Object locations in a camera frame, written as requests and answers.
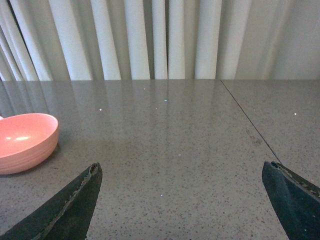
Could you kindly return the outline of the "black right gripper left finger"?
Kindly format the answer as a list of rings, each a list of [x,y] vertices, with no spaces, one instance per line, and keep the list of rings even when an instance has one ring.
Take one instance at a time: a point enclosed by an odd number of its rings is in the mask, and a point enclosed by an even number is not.
[[[2,240],[85,240],[103,178],[93,163],[30,215],[0,236]]]

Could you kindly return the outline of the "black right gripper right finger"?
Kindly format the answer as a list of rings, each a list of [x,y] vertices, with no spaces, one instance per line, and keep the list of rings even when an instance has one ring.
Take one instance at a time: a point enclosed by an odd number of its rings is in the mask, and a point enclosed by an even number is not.
[[[320,188],[284,165],[266,161],[262,182],[290,240],[320,238]]]

